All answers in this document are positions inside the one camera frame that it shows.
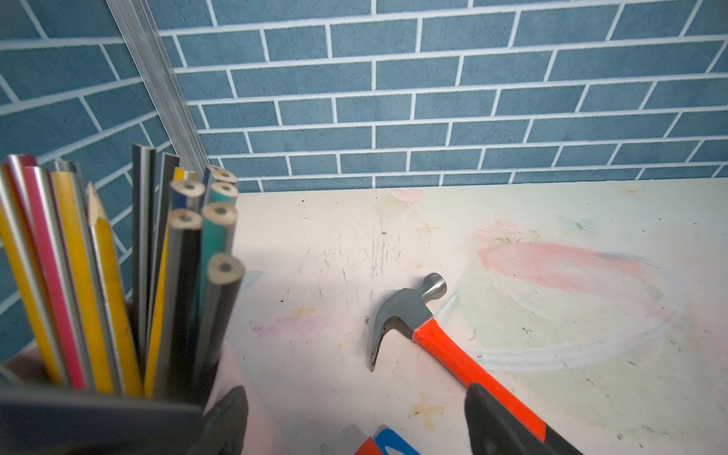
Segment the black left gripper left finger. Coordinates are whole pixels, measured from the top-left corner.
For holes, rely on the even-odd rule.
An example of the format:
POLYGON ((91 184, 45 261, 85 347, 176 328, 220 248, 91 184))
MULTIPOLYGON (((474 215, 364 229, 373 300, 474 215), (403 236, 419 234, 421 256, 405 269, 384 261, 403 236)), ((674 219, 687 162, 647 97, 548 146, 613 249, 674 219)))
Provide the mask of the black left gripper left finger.
POLYGON ((188 454, 241 454, 248 426, 248 398, 236 386, 205 414, 199 436, 188 454))

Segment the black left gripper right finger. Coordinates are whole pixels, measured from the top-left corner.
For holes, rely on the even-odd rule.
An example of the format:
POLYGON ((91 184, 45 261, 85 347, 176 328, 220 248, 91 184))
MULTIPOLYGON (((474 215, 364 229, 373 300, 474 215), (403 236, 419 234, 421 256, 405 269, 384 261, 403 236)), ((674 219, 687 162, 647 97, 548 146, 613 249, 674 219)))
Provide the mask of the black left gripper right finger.
POLYGON ((581 454, 550 427, 546 427, 545 441, 540 441, 481 384, 468 387, 464 413, 475 455, 581 454))

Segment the red-handled claw hammer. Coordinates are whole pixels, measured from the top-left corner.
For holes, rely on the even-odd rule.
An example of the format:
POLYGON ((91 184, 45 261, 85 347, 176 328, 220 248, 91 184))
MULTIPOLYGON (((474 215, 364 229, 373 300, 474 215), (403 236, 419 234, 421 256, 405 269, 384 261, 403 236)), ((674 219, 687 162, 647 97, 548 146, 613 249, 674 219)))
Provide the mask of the red-handled claw hammer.
POLYGON ((430 301, 440 299, 445 293, 445 279, 430 273, 417 288, 398 290, 379 306, 373 320, 370 369, 374 370, 377 365, 385 335, 396 330, 437 360, 466 390, 473 383, 481 384, 527 430, 544 442, 546 427, 550 426, 453 341, 428 309, 430 301))

